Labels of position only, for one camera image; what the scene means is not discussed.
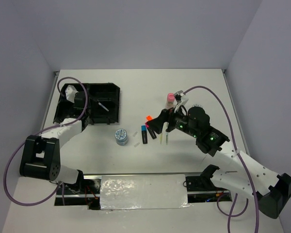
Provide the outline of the blue slim pen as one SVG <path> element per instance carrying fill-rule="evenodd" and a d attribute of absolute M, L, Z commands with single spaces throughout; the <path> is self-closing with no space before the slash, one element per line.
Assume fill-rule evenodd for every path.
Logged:
<path fill-rule="evenodd" d="M 105 107 L 102 103 L 98 102 L 98 105 L 102 107 L 105 111 L 109 112 L 109 109 Z"/>

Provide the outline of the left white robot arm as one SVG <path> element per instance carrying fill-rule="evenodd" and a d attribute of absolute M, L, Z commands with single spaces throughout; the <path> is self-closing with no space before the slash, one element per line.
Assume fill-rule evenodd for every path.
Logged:
<path fill-rule="evenodd" d="M 85 102 L 78 118 L 66 118 L 45 133 L 27 137 L 19 168 L 21 176 L 65 183 L 75 194 L 85 189 L 83 172 L 61 165 L 60 156 L 61 147 L 88 125 L 89 97 L 86 91 L 80 94 L 84 95 Z"/>

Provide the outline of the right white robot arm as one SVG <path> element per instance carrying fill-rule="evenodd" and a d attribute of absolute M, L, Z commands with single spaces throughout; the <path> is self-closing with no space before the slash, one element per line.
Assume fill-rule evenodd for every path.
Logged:
<path fill-rule="evenodd" d="M 229 189 L 258 201 L 259 210 L 276 219 L 291 197 L 291 176 L 269 170 L 241 150 L 210 125 L 210 117 L 201 107 L 191 107 L 187 114 L 181 110 L 163 109 L 147 126 L 161 134 L 174 129 L 195 138 L 195 144 L 213 158 L 213 163 L 202 173 L 201 184 L 206 190 L 214 187 Z"/>

